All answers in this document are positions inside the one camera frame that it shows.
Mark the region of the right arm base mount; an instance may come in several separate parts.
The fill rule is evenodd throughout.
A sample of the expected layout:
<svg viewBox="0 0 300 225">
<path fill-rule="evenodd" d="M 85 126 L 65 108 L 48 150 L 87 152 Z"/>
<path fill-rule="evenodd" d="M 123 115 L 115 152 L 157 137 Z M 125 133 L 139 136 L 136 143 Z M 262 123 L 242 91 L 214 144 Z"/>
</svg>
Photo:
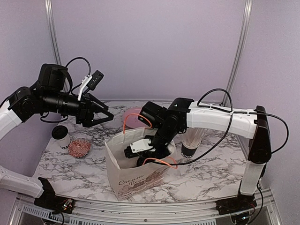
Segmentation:
<svg viewBox="0 0 300 225">
<path fill-rule="evenodd" d="M 228 198 L 216 201 L 216 210 L 219 215 L 236 213 L 257 206 L 256 200 L 253 198 Z"/>
</svg>

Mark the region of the black plastic cup lid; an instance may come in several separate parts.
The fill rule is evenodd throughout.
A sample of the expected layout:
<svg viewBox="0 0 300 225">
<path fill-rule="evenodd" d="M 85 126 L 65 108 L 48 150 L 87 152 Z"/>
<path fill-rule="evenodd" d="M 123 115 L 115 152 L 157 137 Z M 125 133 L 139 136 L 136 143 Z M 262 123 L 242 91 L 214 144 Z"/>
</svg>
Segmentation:
<svg viewBox="0 0 300 225">
<path fill-rule="evenodd" d="M 137 162 L 136 162 L 136 166 L 137 167 L 142 166 L 145 160 L 146 160 L 146 158 L 139 157 L 138 160 L 137 160 Z"/>
</svg>

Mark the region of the white paper takeout bag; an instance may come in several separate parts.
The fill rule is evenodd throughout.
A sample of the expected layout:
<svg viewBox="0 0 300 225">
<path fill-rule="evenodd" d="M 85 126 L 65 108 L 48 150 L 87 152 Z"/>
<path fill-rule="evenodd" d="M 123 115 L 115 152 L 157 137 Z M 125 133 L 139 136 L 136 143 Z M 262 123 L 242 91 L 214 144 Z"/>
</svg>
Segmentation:
<svg viewBox="0 0 300 225">
<path fill-rule="evenodd" d="M 104 140 L 107 177 L 119 201 L 128 199 L 152 187 L 160 186 L 170 167 L 149 160 L 144 164 L 138 155 L 127 158 L 125 150 L 144 137 L 151 138 L 156 129 L 139 127 L 121 131 Z"/>
</svg>

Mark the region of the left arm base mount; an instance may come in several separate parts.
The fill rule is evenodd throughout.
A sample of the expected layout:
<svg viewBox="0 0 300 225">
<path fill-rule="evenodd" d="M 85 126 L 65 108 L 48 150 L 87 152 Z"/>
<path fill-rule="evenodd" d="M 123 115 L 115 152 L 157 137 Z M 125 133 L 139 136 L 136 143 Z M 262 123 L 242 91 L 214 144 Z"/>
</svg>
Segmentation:
<svg viewBox="0 0 300 225">
<path fill-rule="evenodd" d="M 36 206 L 71 214 L 74 207 L 74 199 L 56 195 L 52 185 L 46 178 L 38 177 L 42 184 L 43 192 L 39 198 L 35 198 Z"/>
</svg>

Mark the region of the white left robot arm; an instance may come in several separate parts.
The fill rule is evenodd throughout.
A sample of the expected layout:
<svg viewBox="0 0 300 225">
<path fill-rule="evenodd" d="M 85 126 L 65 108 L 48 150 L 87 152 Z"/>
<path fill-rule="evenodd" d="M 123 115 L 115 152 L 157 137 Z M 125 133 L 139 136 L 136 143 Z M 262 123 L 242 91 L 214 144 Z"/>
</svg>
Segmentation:
<svg viewBox="0 0 300 225">
<path fill-rule="evenodd" d="M 73 81 L 67 66 L 43 64 L 37 81 L 30 87 L 20 87 L 0 105 L 0 137 L 25 123 L 34 114 L 40 119 L 49 113 L 58 113 L 64 120 L 75 117 L 77 124 L 90 128 L 112 121 L 109 107 L 89 93 L 104 75 L 100 71 L 88 73 L 79 85 L 78 94 L 72 94 Z"/>
</svg>

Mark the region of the white paper coffee cup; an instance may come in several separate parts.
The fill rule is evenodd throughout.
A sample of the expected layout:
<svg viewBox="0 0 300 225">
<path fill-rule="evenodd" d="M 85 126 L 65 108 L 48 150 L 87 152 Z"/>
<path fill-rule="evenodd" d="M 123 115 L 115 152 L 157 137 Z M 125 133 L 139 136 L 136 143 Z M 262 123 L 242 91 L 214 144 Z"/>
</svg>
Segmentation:
<svg viewBox="0 0 300 225">
<path fill-rule="evenodd" d="M 67 134 L 65 137 L 61 139 L 56 140 L 56 143 L 61 149 L 68 150 L 68 147 L 71 143 L 69 134 Z"/>
</svg>

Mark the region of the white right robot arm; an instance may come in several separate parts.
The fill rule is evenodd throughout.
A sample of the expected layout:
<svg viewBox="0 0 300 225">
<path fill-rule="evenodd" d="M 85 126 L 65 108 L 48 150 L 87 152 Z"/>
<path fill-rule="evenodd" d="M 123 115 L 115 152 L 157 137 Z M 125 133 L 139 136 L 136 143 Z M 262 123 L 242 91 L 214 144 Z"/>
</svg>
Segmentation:
<svg viewBox="0 0 300 225">
<path fill-rule="evenodd" d="M 157 131 L 151 139 L 136 141 L 138 156 L 151 158 L 152 161 L 167 156 L 166 147 L 177 134 L 183 134 L 190 128 L 204 128 L 232 133 L 249 139 L 249 152 L 246 169 L 240 184 L 240 194 L 232 200 L 237 210 L 244 209 L 250 203 L 256 185 L 263 175 L 265 165 L 274 151 L 271 149 L 270 130 L 265 108 L 235 109 L 217 107 L 212 104 L 195 102 L 190 98 L 178 97 L 168 108 L 153 102 L 147 102 L 141 109 L 138 119 Z"/>
</svg>

